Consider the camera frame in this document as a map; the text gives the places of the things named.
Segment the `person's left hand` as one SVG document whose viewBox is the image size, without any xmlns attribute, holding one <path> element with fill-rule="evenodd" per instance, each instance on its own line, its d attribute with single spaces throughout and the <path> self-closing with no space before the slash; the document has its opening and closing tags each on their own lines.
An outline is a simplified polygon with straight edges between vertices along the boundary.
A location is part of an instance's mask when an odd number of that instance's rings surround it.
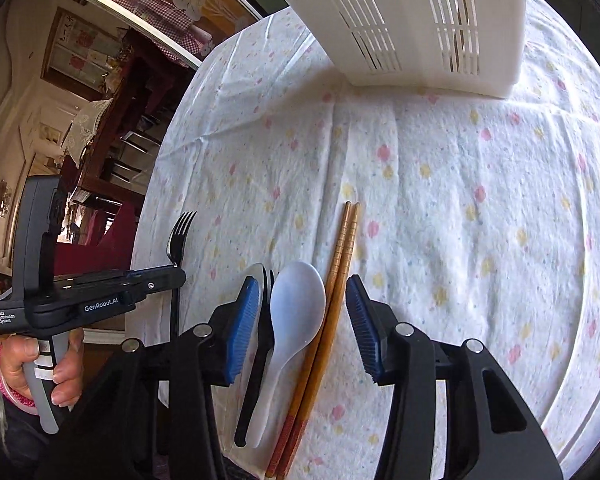
<svg viewBox="0 0 600 480">
<path fill-rule="evenodd" d="M 68 349 L 53 370 L 52 402 L 61 408 L 72 408 L 83 390 L 84 330 L 69 334 Z M 0 345 L 0 376 L 6 396 L 24 410 L 34 407 L 23 364 L 38 357 L 38 341 L 25 336 L 10 336 Z"/>
</svg>

